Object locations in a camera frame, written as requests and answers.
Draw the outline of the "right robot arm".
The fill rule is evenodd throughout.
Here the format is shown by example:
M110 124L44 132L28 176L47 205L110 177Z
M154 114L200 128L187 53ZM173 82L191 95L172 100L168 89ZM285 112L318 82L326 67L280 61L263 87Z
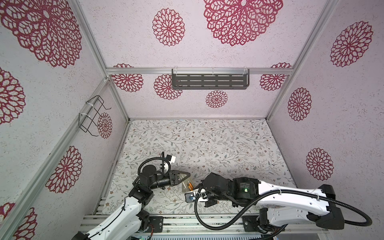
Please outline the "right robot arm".
M331 185L317 189L294 189L268 184L257 179L242 177L233 180L210 173L194 189L194 195L206 207L218 201L230 201L233 207L244 210L260 207L259 224L264 227L281 227L286 224L314 222L317 227L342 230L345 219L340 208L324 201L335 200Z

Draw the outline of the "orange battery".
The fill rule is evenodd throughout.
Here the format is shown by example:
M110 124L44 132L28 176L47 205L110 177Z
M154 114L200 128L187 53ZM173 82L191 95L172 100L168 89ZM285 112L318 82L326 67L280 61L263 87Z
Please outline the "orange battery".
M188 189L192 191L194 189L193 184L191 182L187 183Z

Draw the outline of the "white remote control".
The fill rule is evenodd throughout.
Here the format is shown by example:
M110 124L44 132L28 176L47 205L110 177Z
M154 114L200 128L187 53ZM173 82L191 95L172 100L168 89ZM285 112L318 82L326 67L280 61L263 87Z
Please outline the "white remote control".
M187 193L187 192L193 191L194 189L195 189L195 187L194 187L194 184L193 184L193 182L192 182L190 177L186 178L182 182L182 192L183 193Z

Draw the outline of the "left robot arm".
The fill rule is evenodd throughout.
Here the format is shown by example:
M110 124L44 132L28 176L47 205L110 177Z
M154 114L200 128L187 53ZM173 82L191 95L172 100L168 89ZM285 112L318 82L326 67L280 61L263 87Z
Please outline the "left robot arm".
M122 205L102 223L86 234L78 232L73 240L127 240L136 232L144 232L150 224L145 210L154 196L153 189L181 184L191 176L188 172L171 170L162 172L153 165L139 170L137 181Z

